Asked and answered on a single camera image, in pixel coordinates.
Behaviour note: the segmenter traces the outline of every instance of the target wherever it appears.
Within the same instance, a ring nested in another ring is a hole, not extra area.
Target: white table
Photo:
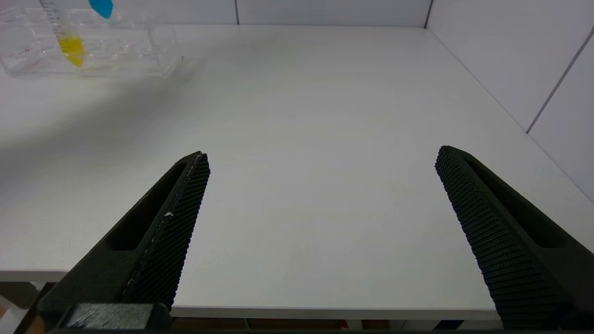
[[[166,81],[0,80],[0,280],[57,281],[183,155],[172,315],[497,319],[435,173],[467,150],[594,250],[594,206],[429,31],[180,26]]]

